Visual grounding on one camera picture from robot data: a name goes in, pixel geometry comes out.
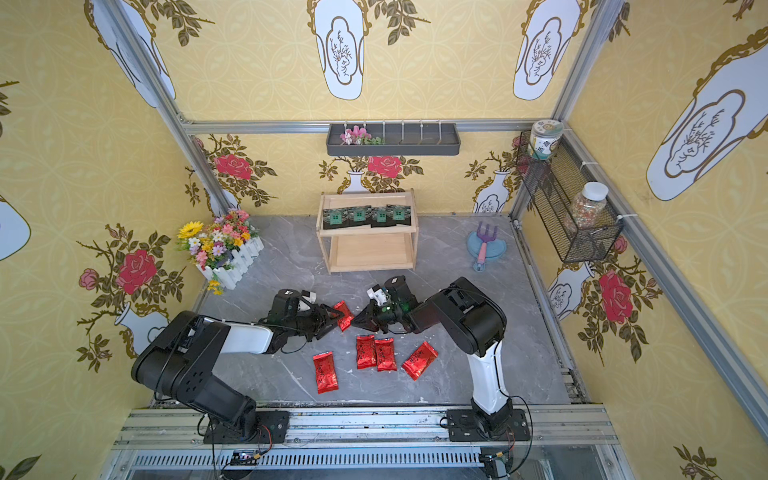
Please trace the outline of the green tea bag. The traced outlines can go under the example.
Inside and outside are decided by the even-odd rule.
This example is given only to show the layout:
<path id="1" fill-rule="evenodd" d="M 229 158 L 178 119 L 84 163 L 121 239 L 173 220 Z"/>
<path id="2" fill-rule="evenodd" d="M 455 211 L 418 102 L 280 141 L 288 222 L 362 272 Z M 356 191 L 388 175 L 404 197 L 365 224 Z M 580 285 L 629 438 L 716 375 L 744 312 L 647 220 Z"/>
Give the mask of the green tea bag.
<path id="1" fill-rule="evenodd" d="M 369 224 L 372 228 L 385 228 L 395 226 L 392 206 L 372 207 L 369 215 Z"/>
<path id="2" fill-rule="evenodd" d="M 346 208 L 324 209 L 322 213 L 322 228 L 333 230 L 349 226 Z"/>
<path id="3" fill-rule="evenodd" d="M 370 205 L 348 207 L 346 209 L 347 226 L 348 227 L 370 226 L 371 212 L 372 212 L 372 207 Z"/>
<path id="4" fill-rule="evenodd" d="M 391 221 L 395 225 L 411 225 L 412 209 L 407 205 L 389 205 L 388 211 L 391 214 Z"/>

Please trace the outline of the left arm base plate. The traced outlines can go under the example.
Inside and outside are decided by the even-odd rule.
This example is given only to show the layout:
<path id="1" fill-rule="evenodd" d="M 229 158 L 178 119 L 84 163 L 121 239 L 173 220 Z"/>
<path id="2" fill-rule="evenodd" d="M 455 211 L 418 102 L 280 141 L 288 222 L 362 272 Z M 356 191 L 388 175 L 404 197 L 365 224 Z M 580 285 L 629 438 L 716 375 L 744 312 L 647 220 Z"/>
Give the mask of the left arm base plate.
<path id="1" fill-rule="evenodd" d="M 274 445 L 285 441 L 290 413 L 284 410 L 252 411 L 232 422 L 214 418 L 204 435 L 205 444 Z"/>

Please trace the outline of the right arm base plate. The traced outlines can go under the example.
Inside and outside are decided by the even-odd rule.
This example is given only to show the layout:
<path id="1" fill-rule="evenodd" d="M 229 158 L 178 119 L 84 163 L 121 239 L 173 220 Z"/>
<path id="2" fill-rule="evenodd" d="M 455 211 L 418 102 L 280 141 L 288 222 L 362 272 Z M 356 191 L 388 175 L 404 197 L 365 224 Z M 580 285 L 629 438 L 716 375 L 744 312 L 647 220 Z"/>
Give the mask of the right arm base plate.
<path id="1" fill-rule="evenodd" d="M 482 410 L 450 409 L 442 425 L 451 442 L 526 442 L 532 439 L 530 421 L 522 409 L 502 409 L 493 415 Z"/>

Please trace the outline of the wooden two-tier shelf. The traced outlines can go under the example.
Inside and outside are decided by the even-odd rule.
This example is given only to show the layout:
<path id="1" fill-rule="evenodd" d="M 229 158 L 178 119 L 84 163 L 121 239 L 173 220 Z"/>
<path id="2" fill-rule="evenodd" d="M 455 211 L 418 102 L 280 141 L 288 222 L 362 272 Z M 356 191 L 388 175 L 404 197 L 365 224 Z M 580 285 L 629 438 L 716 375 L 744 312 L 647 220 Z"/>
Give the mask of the wooden two-tier shelf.
<path id="1" fill-rule="evenodd" d="M 372 227 L 370 225 L 327 229 L 326 210 L 359 206 L 411 208 L 409 225 Z M 413 190 L 398 193 L 320 195 L 316 235 L 327 270 L 331 273 L 413 270 L 416 267 L 419 221 Z"/>

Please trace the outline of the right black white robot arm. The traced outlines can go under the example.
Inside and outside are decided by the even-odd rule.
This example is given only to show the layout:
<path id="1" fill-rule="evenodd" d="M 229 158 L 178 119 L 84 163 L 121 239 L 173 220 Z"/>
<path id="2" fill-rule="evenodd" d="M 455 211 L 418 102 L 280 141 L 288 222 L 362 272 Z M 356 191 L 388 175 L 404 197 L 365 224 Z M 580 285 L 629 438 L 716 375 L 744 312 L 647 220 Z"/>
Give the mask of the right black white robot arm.
<path id="1" fill-rule="evenodd" d="M 402 275 L 369 288 L 368 295 L 368 305 L 351 321 L 353 327 L 387 333 L 399 324 L 406 333 L 420 334 L 440 325 L 467 355 L 473 385 L 471 409 L 464 420 L 448 416 L 453 428 L 463 430 L 460 439 L 501 439 L 523 425 L 523 419 L 515 418 L 502 375 L 507 318 L 488 295 L 460 277 L 420 302 Z"/>

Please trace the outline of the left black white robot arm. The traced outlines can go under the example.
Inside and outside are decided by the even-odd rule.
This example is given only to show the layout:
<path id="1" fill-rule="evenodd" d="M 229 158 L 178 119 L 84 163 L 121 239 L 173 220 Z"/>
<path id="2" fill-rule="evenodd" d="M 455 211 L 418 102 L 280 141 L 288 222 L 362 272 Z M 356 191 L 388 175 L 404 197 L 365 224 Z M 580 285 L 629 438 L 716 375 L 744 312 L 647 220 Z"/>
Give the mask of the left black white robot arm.
<path id="1" fill-rule="evenodd" d="M 183 311 L 143 350 L 131 376 L 154 393 L 206 415 L 206 444 L 281 444 L 289 413 L 261 410 L 213 369 L 222 354 L 275 354 L 292 337 L 311 342 L 327 335 L 344 314 L 315 299 L 312 292 L 281 289 L 268 315 L 250 322 Z"/>

